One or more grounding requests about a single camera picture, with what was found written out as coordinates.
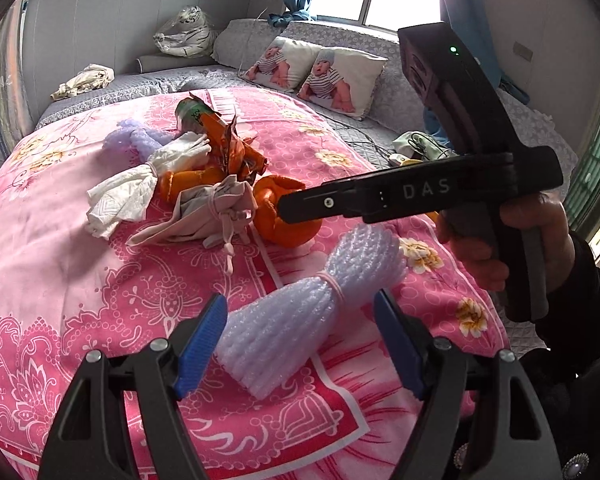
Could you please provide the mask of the person's right forearm black sleeve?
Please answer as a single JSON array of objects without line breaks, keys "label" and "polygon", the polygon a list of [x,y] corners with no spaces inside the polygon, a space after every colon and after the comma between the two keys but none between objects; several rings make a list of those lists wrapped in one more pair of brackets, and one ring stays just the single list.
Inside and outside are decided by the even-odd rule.
[{"label": "person's right forearm black sleeve", "polygon": [[544,349],[521,359],[538,395],[560,466],[588,456],[580,479],[600,479],[600,269],[585,240],[572,234],[576,258],[562,286],[548,294],[535,324]]}]

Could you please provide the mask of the person's right hand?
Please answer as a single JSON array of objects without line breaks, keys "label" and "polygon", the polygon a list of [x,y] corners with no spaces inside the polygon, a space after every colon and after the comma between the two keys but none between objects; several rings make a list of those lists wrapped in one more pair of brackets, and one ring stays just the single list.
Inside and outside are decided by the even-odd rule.
[{"label": "person's right hand", "polygon": [[552,193],[541,192],[516,198],[500,208],[503,227],[495,243],[464,235],[439,216],[438,241],[450,248],[455,258],[477,284],[490,292],[508,289],[512,278],[528,278],[543,263],[545,289],[554,292],[567,281],[576,261],[562,202]]}]

